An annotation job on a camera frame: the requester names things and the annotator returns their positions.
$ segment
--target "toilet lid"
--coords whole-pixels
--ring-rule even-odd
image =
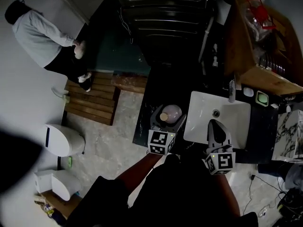
[[[69,155],[70,145],[65,135],[54,125],[46,124],[47,136],[45,148],[59,157],[65,157]]]
[[[52,189],[54,193],[65,201],[68,201],[71,198],[71,194],[66,186],[54,175],[52,175]]]

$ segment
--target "white wall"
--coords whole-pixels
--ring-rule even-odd
[[[266,0],[265,3],[290,20],[303,51],[303,0]]]
[[[0,0],[0,128],[44,144],[44,124],[60,123],[64,109],[64,102],[52,93],[51,87],[64,88],[66,77],[40,68],[18,45],[11,25],[4,18],[6,8],[13,1]],[[62,0],[25,2],[74,37],[83,26]],[[32,173],[52,168],[56,161],[57,157],[44,152],[31,172],[1,196],[0,218],[4,227],[56,226],[32,199],[35,192]]]

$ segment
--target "soap dish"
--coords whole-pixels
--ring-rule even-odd
[[[269,97],[267,94],[262,93],[261,91],[257,91],[256,93],[256,103],[260,104],[264,107],[268,106]]]

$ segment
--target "small white bottle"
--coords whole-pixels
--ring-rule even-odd
[[[175,123],[181,117],[182,110],[177,105],[167,105],[160,114],[160,119],[166,123]]]

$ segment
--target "gray cloth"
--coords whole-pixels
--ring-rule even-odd
[[[13,32],[19,44],[41,67],[51,63],[62,46],[72,46],[74,41],[34,10],[18,18],[13,25]]]
[[[294,164],[289,169],[285,179],[285,188],[303,191],[303,164]]]

